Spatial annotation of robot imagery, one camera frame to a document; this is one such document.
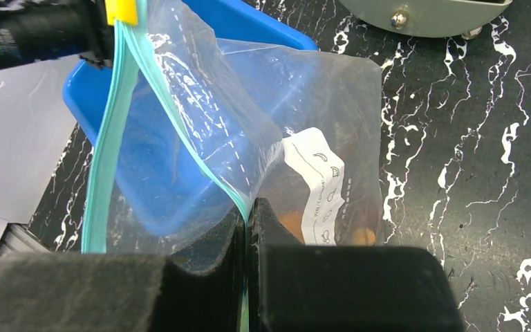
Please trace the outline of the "brown longan bunch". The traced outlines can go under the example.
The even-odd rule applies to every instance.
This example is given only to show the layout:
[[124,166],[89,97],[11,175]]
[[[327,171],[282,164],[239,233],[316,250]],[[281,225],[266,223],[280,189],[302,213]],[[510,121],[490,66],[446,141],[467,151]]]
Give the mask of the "brown longan bunch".
[[361,227],[354,231],[352,243],[357,246],[374,246],[376,243],[376,235],[371,229]]

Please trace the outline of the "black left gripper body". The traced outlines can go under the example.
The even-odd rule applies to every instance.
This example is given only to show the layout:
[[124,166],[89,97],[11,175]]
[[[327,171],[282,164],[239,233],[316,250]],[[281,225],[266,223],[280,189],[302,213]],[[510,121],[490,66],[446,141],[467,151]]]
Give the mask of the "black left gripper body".
[[113,49],[103,1],[0,1],[0,70],[71,55],[111,68]]

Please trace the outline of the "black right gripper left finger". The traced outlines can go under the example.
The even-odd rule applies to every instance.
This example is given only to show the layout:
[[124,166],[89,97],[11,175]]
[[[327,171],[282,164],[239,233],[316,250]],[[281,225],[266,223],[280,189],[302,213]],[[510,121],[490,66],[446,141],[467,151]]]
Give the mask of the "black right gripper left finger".
[[0,331],[238,331],[237,209],[173,255],[18,252],[0,258]]

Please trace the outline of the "clear zip top bag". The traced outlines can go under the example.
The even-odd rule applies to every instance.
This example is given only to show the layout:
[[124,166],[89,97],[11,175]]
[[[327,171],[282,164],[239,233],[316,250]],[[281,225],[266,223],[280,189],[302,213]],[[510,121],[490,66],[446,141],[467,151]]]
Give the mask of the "clear zip top bag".
[[84,253],[171,254],[257,199],[302,212],[306,245],[380,240],[382,70],[220,37],[183,1],[135,1],[93,154]]

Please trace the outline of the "aluminium frame rail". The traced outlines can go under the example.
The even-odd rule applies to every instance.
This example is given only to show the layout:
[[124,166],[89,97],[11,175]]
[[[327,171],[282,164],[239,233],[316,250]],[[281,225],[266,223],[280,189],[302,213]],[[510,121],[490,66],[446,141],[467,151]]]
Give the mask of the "aluminium frame rail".
[[0,257],[12,252],[49,252],[25,225],[9,223],[0,239]]

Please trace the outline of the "pastel mini drawer cabinet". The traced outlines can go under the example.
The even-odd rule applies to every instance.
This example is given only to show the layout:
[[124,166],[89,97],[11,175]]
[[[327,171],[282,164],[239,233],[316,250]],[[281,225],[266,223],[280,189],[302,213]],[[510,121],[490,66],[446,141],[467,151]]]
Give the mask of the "pastel mini drawer cabinet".
[[512,0],[341,0],[354,16],[386,31],[412,37],[457,35],[473,39]]

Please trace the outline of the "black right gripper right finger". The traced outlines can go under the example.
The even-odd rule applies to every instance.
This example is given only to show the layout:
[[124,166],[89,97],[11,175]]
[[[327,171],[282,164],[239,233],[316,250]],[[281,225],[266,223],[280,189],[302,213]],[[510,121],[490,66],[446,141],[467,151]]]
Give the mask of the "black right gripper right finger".
[[250,331],[462,331],[437,259],[407,246],[307,246],[257,199],[247,231]]

